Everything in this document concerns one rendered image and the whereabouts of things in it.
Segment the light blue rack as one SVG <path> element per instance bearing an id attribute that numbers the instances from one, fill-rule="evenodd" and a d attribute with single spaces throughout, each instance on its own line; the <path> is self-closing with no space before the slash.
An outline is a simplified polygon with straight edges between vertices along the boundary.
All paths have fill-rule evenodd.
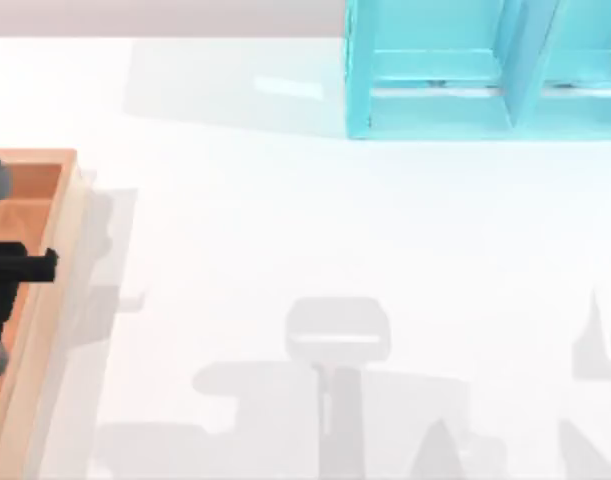
<path id="1" fill-rule="evenodd" d="M 611 0 L 345 0 L 352 138 L 611 140 Z"/>

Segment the shallow salmon-coloured box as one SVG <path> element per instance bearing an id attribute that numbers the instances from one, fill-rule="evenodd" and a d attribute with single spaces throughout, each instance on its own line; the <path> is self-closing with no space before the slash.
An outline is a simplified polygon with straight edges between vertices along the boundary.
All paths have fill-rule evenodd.
<path id="1" fill-rule="evenodd" d="M 88 194 L 73 149 L 0 149 L 11 170 L 0 201 L 0 241 L 32 255 L 57 251 L 56 280 L 20 287 L 2 340 L 10 359 L 0 378 L 0 480 L 21 480 Z"/>

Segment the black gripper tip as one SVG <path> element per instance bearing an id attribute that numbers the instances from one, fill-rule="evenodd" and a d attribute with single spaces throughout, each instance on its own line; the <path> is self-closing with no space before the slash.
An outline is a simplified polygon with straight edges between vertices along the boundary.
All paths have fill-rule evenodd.
<path id="1" fill-rule="evenodd" d="M 0 342 L 4 324 L 11 318 L 21 283 L 53 283 L 59 255 L 48 248 L 32 256 L 21 242 L 0 241 Z"/>

